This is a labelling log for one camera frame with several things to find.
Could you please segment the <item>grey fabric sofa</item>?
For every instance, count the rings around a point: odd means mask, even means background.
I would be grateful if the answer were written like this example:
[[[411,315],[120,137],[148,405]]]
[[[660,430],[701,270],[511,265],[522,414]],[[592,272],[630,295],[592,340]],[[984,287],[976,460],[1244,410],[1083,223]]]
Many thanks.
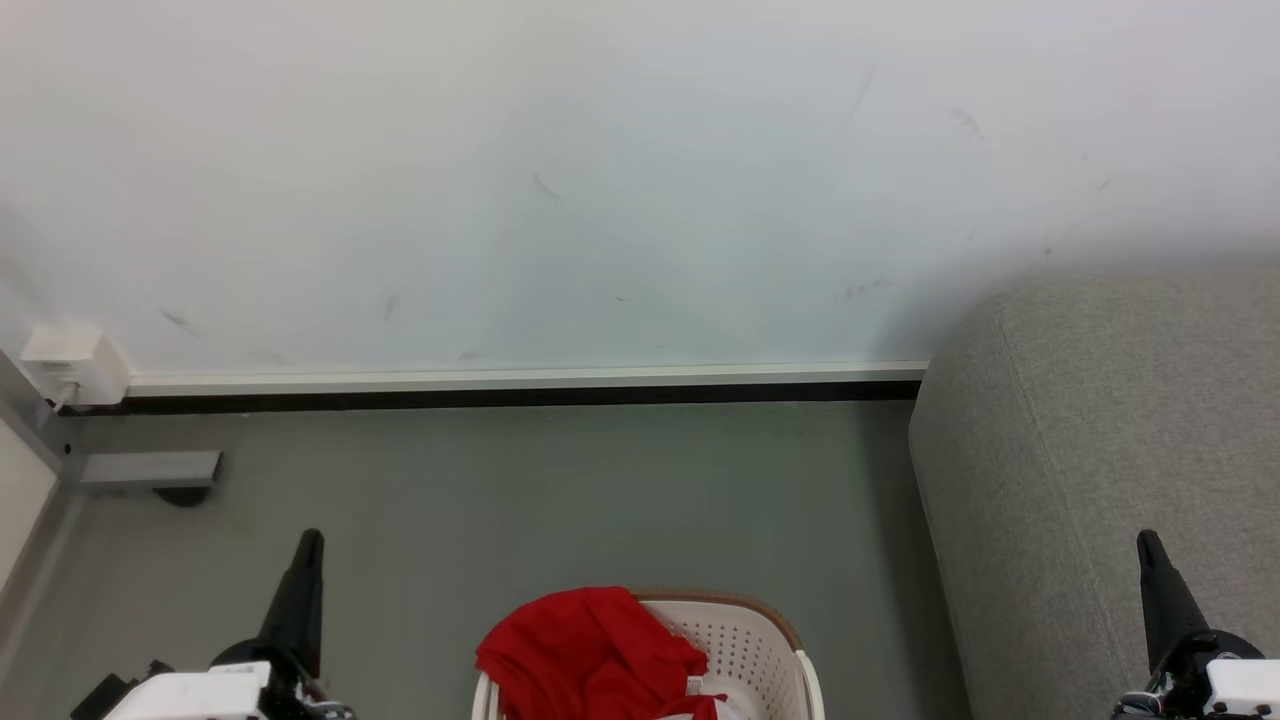
[[[1149,676],[1137,537],[1280,659],[1280,266],[1059,278],[968,313],[909,445],[973,720]]]

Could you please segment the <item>grey metal frame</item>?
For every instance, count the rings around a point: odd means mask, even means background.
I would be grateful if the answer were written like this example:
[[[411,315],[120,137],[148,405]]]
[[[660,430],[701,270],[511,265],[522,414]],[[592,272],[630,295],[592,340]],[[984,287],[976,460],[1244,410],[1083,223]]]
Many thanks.
[[[24,372],[0,351],[0,419],[14,427],[58,471],[55,488],[22,560],[0,594],[0,615],[5,603],[14,603],[20,593],[19,577],[24,568],[42,553],[37,533],[61,491],[68,489],[73,498],[82,498],[154,488],[214,488],[218,480],[219,451],[109,454],[78,448],[73,429],[61,415],[63,409],[45,398]]]

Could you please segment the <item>white wall power adapter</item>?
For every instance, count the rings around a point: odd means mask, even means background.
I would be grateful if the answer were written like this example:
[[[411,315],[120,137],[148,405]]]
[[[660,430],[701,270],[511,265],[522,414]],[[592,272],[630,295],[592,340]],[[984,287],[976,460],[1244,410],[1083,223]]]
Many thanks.
[[[19,365],[55,407],[113,406],[131,384],[125,359],[100,331],[37,329],[20,352]]]

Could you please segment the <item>white flat panel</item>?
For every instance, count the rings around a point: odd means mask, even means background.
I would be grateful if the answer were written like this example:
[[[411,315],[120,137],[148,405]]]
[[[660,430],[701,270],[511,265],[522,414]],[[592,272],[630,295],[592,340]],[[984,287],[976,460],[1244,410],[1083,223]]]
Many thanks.
[[[0,419],[0,594],[58,482],[58,471],[8,421]]]

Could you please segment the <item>white and black baseboard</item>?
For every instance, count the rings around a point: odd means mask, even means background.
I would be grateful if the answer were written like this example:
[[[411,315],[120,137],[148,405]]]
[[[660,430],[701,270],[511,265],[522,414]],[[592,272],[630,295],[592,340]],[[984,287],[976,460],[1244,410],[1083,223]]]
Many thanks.
[[[913,400],[924,360],[600,369],[138,375],[120,401],[65,418]]]

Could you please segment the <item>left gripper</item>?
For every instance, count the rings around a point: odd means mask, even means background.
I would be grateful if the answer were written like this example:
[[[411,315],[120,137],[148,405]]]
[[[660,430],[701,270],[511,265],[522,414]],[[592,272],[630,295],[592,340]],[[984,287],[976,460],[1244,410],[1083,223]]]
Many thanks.
[[[323,657],[325,537],[300,537],[259,639],[220,653],[201,673],[154,661],[143,679],[104,678],[70,720],[357,720],[317,684]]]

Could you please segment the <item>white plastic laundry basket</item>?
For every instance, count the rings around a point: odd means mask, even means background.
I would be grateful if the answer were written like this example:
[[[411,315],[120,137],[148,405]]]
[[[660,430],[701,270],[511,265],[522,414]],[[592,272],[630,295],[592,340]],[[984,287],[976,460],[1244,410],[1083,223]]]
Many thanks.
[[[742,720],[828,720],[817,669],[780,612],[745,596],[630,592],[707,655],[708,673],[690,680],[692,691],[728,696]],[[504,720],[497,684],[480,671],[470,720]]]

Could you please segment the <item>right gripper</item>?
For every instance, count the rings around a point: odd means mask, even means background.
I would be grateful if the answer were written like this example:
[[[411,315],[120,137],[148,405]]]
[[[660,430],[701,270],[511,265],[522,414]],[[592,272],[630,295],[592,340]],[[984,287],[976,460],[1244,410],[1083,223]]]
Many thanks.
[[[1139,532],[1149,680],[1124,693],[1114,720],[1280,720],[1280,659],[1212,632],[1158,533]]]

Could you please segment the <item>red garment with white trim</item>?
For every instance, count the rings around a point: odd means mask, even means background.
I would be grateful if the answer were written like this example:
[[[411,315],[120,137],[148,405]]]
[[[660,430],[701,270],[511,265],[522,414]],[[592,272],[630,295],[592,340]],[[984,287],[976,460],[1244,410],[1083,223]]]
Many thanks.
[[[742,720],[726,694],[692,691],[707,655],[623,587],[534,600],[476,650],[504,720]]]

